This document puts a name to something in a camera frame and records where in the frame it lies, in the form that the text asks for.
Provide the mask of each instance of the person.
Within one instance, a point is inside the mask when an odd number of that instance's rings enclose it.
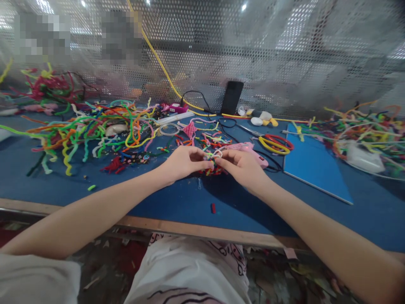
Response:
[[[180,146],[158,168],[93,193],[21,232],[0,251],[0,302],[76,303],[80,267],[62,260],[152,193],[211,168],[204,156],[196,147]],[[405,265],[399,260],[278,186],[251,154],[225,150],[216,163],[277,212],[362,300],[405,302]],[[241,246],[154,234],[125,303],[250,303],[247,287]]]

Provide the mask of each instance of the scissors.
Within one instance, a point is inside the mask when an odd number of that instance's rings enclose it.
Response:
[[[257,136],[262,146],[273,153],[277,153],[279,155],[287,155],[290,154],[292,150],[294,150],[294,145],[285,138],[273,134],[261,134],[241,125],[238,125],[238,127]]]

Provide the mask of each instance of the glue gun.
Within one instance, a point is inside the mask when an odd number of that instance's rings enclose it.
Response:
[[[267,162],[267,160],[265,160],[263,157],[261,157],[255,151],[253,151],[253,146],[254,145],[251,142],[244,142],[244,143],[225,146],[225,149],[249,152],[250,154],[252,154],[255,157],[255,159],[257,160],[257,162],[259,163],[259,165],[262,169],[267,168],[269,163]]]

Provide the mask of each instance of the red scissors handle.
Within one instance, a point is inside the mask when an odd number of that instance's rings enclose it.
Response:
[[[280,144],[282,146],[285,146],[290,151],[294,150],[294,145],[290,141],[286,140],[285,138],[282,138],[281,136],[272,135],[272,134],[266,134],[265,138],[267,138],[268,140],[273,141],[275,143],[278,143],[278,144]]]

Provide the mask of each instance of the black phone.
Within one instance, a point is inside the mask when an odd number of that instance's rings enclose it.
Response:
[[[229,81],[222,101],[221,113],[234,115],[242,93],[243,82]]]

